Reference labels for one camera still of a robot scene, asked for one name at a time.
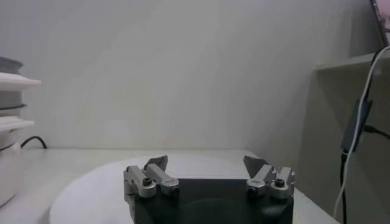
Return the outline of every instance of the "white wall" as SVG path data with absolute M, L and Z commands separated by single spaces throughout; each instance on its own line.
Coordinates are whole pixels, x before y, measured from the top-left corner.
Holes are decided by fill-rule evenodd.
M 311 69 L 339 57 L 346 7 L 9 0 L 0 52 L 42 80 L 24 95 L 25 136 L 51 147 L 264 149 L 293 165 Z

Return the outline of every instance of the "screw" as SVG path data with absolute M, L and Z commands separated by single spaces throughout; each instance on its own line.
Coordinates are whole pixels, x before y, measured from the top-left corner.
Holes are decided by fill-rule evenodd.
M 276 179 L 275 180 L 275 187 L 284 187 L 285 186 L 285 181 L 282 179 Z
M 143 186 L 149 186 L 149 185 L 151 185 L 151 183 L 152 183 L 152 180 L 151 180 L 149 177 L 144 178 L 144 179 L 142 180 L 142 185 L 143 185 Z
M 253 188 L 253 187 L 250 187 L 248 189 L 248 191 L 246 192 L 247 196 L 249 198 L 255 198 L 257 197 L 257 189 L 256 188 Z

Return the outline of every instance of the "shelf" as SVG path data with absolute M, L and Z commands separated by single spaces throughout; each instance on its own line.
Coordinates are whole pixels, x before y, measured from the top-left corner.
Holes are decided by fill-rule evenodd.
M 1 91 L 21 91 L 40 84 L 41 81 L 39 80 L 28 79 L 21 75 L 0 72 Z
M 331 61 L 324 63 L 322 65 L 317 65 L 316 70 L 319 72 L 322 71 L 332 71 L 334 69 L 366 69 L 369 67 L 372 61 L 374 53 L 366 54 L 358 57 L 348 58 L 344 60 Z M 390 62 L 389 52 L 385 53 L 382 56 L 382 61 Z
M 17 116 L 0 117 L 0 132 L 34 125 L 34 121 L 26 121 Z

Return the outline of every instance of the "white round table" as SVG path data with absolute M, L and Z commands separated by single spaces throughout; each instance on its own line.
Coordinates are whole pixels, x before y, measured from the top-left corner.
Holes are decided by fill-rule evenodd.
M 133 223 L 129 205 L 124 201 L 123 170 L 127 166 L 143 167 L 149 158 L 132 158 L 98 167 L 74 180 L 51 206 L 51 224 Z M 247 179 L 242 158 L 233 161 L 194 155 L 168 155 L 166 172 L 176 178 Z M 296 224 L 337 223 L 299 190 L 294 194 Z

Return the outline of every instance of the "bolt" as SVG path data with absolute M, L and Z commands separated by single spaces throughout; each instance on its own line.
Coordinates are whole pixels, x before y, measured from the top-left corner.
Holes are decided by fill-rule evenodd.
M 275 180 L 275 187 L 284 187 L 285 186 L 285 181 L 282 179 L 276 179 Z
M 150 179 L 149 177 L 144 178 L 144 179 L 142 180 L 142 185 L 143 185 L 143 186 L 149 186 L 149 185 L 151 185 L 151 184 L 152 184 L 152 179 Z

